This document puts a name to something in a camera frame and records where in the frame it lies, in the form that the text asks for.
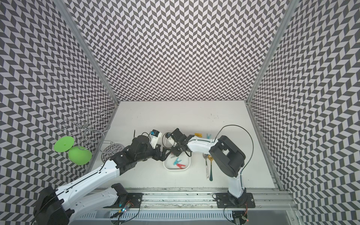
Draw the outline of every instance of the red clothespin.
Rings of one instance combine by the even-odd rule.
[[[185,165],[183,165],[183,164],[176,164],[177,165],[177,167],[179,167],[180,169],[183,169],[183,166],[185,167]]]

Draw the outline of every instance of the green bowl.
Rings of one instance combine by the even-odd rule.
[[[74,145],[74,138],[70,136],[65,136],[60,138],[55,144],[54,144],[54,151],[55,152],[66,152]]]
[[[85,165],[86,163],[88,163],[90,161],[91,157],[93,156],[91,151],[81,150],[78,148],[78,146],[72,147],[68,151],[68,155],[69,155],[69,159],[73,163],[75,163],[76,165],[79,165],[79,166]]]

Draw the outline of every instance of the spoon handle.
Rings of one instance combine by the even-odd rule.
[[[209,179],[209,169],[207,167],[207,162],[206,162],[206,179]]]
[[[210,181],[212,181],[212,161],[211,161],[211,164],[210,164]]]

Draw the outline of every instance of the silver spoon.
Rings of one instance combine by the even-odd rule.
[[[207,158],[208,158],[207,156],[208,156],[208,154],[203,153],[203,157],[204,157],[205,162],[206,162],[206,179],[209,179],[209,169],[207,167]]]

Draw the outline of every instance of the mounting plate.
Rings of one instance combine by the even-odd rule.
[[[228,208],[229,206],[233,206],[232,208],[246,208],[245,203],[247,204],[248,208],[255,208],[255,200],[252,193],[246,193],[246,194],[247,194],[246,201],[244,202],[244,204],[242,204],[239,207],[233,206],[233,204],[230,202],[228,193],[215,193],[213,194],[213,197],[216,200],[218,208],[225,208],[225,207]]]
[[[143,201],[143,195],[144,195],[143,193],[128,193],[125,202],[130,201],[130,203],[134,204],[132,208],[140,208],[141,202]],[[114,205],[106,206],[104,208],[123,208],[119,206],[119,204],[120,204],[120,198],[116,200]]]

